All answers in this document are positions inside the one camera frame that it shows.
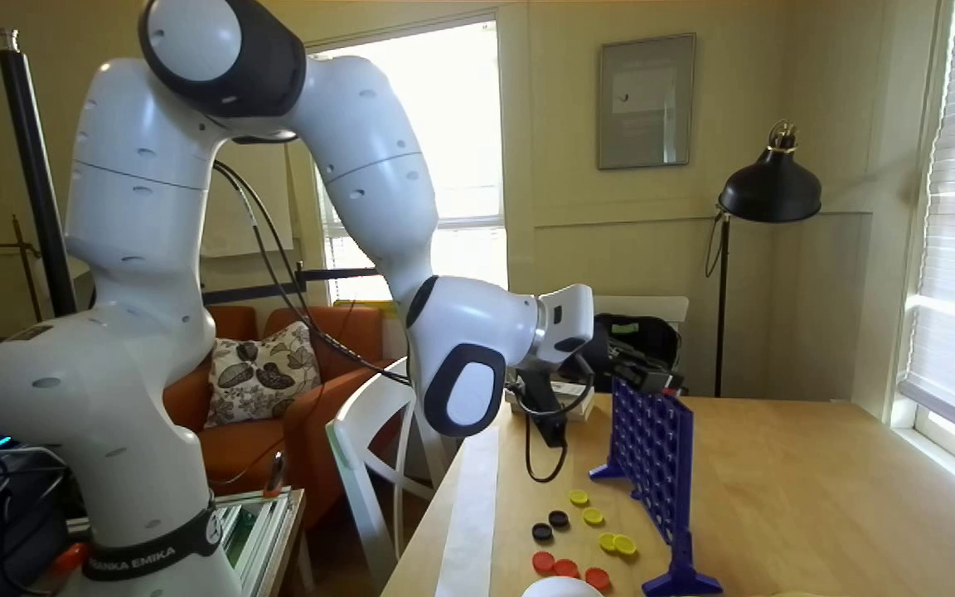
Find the framed picture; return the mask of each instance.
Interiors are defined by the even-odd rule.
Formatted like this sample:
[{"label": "framed picture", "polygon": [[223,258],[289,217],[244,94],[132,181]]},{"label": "framed picture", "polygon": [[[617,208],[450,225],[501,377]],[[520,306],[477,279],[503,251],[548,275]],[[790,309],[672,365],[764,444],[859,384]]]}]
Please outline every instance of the framed picture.
[{"label": "framed picture", "polygon": [[691,158],[694,85],[694,32],[600,48],[597,165],[683,165]]}]

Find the cushion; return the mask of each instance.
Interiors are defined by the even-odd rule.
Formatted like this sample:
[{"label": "cushion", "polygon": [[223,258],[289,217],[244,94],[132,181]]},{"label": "cushion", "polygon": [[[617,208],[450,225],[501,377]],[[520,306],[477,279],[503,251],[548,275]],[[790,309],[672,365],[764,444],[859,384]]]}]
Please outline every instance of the cushion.
[{"label": "cushion", "polygon": [[291,321],[262,341],[214,340],[209,383],[209,429],[278,418],[297,393],[317,387],[309,325]]}]

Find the beige wall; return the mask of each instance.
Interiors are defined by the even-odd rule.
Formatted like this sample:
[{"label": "beige wall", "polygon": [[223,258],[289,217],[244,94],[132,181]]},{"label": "beige wall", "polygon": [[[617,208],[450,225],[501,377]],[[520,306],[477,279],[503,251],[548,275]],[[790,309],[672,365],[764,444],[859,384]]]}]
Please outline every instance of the beige wall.
[{"label": "beige wall", "polygon": [[[691,296],[691,387],[713,387],[717,279],[711,225],[724,178],[765,133],[798,126],[798,162],[824,187],[801,225],[733,225],[725,396],[856,398],[882,411],[898,335],[906,229],[914,196],[925,70],[937,0],[503,0],[291,2],[309,42],[498,18],[510,288],[589,281],[597,293]],[[88,70],[132,53],[132,0],[0,0],[34,58],[60,194]],[[672,168],[594,168],[594,63],[613,40],[695,32],[694,155]],[[283,189],[297,257],[317,261],[306,148],[260,158]],[[27,222],[0,100],[0,239]],[[244,258],[205,261],[214,287],[262,281]]]}]

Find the wooden table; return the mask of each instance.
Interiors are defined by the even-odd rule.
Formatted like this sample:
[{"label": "wooden table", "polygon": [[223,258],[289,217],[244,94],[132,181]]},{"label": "wooden table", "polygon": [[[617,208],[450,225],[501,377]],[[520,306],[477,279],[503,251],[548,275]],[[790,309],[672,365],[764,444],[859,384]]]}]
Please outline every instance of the wooden table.
[{"label": "wooden table", "polygon": [[[955,479],[844,403],[685,398],[694,411],[694,563],[742,597],[955,597]],[[525,418],[498,418],[498,450],[462,450],[387,579],[387,597],[435,594],[459,470],[498,457],[491,594],[529,579],[529,526],[568,511],[573,526],[548,547],[580,572],[606,566],[613,594],[662,578],[671,552],[623,484],[589,480],[606,460],[610,398],[571,421],[571,457],[555,484],[525,470]],[[535,436],[535,470],[549,470]],[[588,526],[571,491],[588,491],[606,526]],[[640,557],[603,554],[597,537],[627,532]]]}]

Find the white chair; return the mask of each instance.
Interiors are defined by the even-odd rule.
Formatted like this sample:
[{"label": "white chair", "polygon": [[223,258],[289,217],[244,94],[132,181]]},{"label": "white chair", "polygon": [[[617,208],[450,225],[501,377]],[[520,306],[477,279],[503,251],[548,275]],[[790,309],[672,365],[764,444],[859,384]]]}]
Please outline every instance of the white chair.
[{"label": "white chair", "polygon": [[[408,479],[412,429],[419,429],[431,480],[442,480],[449,470],[449,450],[442,450],[435,430],[414,418],[414,404],[419,398],[412,384],[373,374],[324,426],[373,594],[387,585],[403,547],[403,495],[424,500],[435,495],[428,480]],[[391,463],[370,449],[387,426],[398,426]],[[373,479],[391,488],[391,523],[383,521]]]}]

